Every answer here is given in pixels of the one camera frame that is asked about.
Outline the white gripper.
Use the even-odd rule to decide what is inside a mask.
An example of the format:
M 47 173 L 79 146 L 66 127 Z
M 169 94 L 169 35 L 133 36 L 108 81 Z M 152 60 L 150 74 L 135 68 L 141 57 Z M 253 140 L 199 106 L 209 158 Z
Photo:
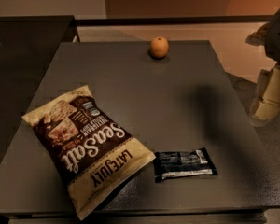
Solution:
M 280 62 L 280 9 L 269 23 L 250 34 L 245 42 L 252 46 L 264 46 L 266 56 Z M 270 71 L 261 70 L 255 97 L 249 109 L 250 123 L 264 126 L 280 112 L 280 63 Z

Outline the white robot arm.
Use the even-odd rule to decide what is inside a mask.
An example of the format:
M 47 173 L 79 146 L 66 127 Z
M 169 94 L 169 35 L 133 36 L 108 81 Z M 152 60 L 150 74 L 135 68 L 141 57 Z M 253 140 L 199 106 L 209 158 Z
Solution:
M 270 21 L 249 35 L 245 42 L 263 46 L 265 55 L 276 61 L 271 70 L 260 70 L 255 96 L 249 108 L 251 125 L 261 127 L 271 122 L 280 112 L 280 8 Z

